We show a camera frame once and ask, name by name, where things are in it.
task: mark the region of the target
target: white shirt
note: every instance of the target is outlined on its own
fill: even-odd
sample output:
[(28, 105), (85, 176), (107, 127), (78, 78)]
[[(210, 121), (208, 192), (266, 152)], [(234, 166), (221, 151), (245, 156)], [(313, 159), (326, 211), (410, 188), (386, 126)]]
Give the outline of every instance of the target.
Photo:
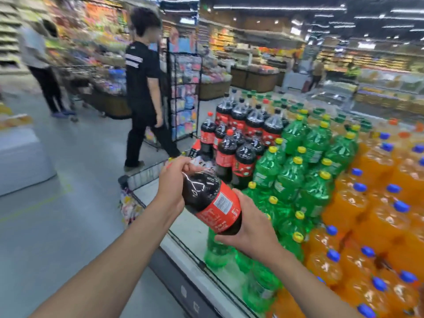
[(41, 56), (45, 57), (46, 44), (42, 35), (37, 33), (31, 26), (21, 26), (19, 29), (19, 50), (22, 62), (27, 66), (45, 69), (49, 65), (38, 60), (29, 49), (37, 50)]

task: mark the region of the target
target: black hair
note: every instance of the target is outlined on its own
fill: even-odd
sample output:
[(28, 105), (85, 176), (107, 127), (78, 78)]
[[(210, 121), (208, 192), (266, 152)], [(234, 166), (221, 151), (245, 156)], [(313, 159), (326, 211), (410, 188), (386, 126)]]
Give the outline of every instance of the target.
[(150, 27), (160, 28), (161, 20), (151, 9), (137, 7), (131, 13), (131, 24), (139, 37), (144, 36), (146, 29)]

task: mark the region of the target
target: man in black shirt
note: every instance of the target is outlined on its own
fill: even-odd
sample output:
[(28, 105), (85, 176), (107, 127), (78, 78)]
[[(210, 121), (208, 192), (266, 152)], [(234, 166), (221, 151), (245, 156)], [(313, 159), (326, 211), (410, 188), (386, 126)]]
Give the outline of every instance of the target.
[(125, 172), (134, 171), (144, 165), (138, 157), (147, 126), (170, 157), (181, 154), (177, 145), (172, 142), (171, 133), (163, 121), (159, 56), (148, 48), (151, 43), (159, 40), (162, 32), (161, 22), (152, 10), (135, 8), (131, 14), (131, 23), (136, 34), (134, 42), (125, 51), (127, 103), (132, 111)]

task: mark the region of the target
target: black pants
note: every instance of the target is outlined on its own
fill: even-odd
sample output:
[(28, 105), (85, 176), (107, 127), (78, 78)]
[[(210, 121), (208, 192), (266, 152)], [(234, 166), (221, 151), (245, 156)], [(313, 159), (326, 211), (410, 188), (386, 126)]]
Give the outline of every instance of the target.
[(161, 144), (162, 148), (168, 153), (169, 157), (178, 157), (181, 152), (178, 150), (176, 143), (172, 142), (171, 132), (163, 124), (161, 127), (156, 128), (156, 118), (146, 121), (146, 118), (133, 116), (132, 129), (128, 133), (127, 140), (127, 160), (125, 166), (136, 167), (138, 166), (138, 156), (140, 154), (141, 144), (144, 140), (146, 127), (149, 126), (156, 139)]
[(50, 111), (52, 113), (58, 112), (53, 99), (56, 99), (59, 109), (63, 111), (62, 94), (51, 67), (42, 69), (28, 66), (28, 69), (31, 71), (35, 79), (37, 79), (41, 87), (41, 91), (43, 92), (44, 99), (49, 105)]
[(322, 76), (312, 76), (312, 82), (309, 85), (309, 91), (312, 90), (312, 87), (315, 84), (315, 87), (318, 86), (319, 82), (321, 81)]

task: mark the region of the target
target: black t-shirt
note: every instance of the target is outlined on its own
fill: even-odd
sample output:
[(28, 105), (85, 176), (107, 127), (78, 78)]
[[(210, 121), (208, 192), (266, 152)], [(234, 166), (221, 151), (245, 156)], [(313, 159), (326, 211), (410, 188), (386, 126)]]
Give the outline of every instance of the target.
[(135, 41), (125, 50), (127, 103), (132, 112), (144, 120), (156, 117), (147, 78), (160, 77), (158, 53)]

